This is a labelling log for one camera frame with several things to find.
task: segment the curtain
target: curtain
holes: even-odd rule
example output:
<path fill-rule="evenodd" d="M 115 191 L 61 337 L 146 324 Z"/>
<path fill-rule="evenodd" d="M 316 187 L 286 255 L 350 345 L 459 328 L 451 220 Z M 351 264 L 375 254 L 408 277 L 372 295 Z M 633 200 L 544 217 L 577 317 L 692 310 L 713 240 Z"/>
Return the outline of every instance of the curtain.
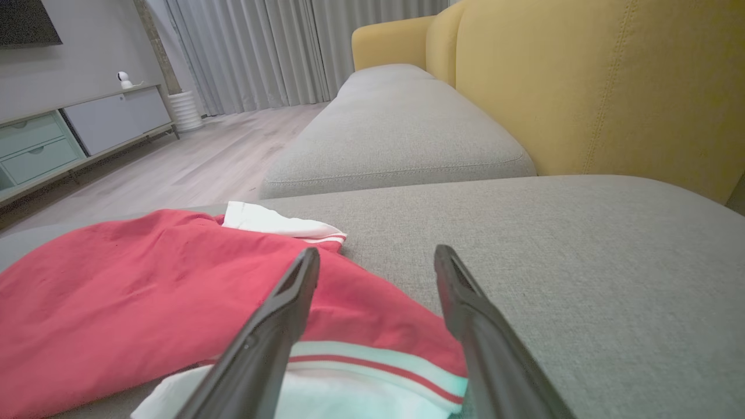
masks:
<path fill-rule="evenodd" d="M 208 114 L 314 104 L 354 71 L 352 32 L 448 0 L 165 0 Z"/>

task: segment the sofa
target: sofa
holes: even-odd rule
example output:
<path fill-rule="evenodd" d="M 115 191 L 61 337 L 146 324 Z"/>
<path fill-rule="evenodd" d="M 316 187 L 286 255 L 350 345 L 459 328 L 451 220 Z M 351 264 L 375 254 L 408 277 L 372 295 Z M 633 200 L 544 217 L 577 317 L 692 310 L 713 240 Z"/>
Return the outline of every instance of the sofa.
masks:
<path fill-rule="evenodd" d="M 744 13 L 706 5 L 462 0 L 360 28 L 358 71 L 258 204 L 340 228 L 437 314 L 451 245 L 578 419 L 741 417 L 745 217 L 721 204 Z M 91 222 L 0 239 L 0 271 Z M 153 386 L 57 417 L 126 418 Z"/>

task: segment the floor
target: floor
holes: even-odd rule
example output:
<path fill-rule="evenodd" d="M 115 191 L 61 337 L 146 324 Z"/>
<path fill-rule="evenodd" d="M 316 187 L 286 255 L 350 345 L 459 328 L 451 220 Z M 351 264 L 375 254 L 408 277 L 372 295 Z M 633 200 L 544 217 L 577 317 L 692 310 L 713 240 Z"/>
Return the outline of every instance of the floor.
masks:
<path fill-rule="evenodd" d="M 301 105 L 206 119 L 66 178 L 0 212 L 0 236 L 32 227 L 257 199 L 270 163 L 326 106 Z"/>

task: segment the green drawer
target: green drawer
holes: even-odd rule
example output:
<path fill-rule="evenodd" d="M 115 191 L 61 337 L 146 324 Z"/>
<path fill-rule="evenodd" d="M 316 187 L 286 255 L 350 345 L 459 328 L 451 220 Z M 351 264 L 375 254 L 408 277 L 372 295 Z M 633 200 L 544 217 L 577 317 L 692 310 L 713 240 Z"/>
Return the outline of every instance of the green drawer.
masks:
<path fill-rule="evenodd" d="M 78 157 L 66 139 L 51 142 L 0 162 L 16 184 L 34 179 Z"/>
<path fill-rule="evenodd" d="M 51 113 L 0 128 L 0 159 L 65 134 Z"/>

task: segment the television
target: television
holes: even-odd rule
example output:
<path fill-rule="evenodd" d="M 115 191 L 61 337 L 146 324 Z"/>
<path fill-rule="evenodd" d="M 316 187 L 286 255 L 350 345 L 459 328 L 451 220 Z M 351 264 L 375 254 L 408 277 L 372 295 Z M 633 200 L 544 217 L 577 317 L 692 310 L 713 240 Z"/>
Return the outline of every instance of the television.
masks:
<path fill-rule="evenodd" d="M 61 43 L 41 0 L 0 0 L 0 48 Z"/>

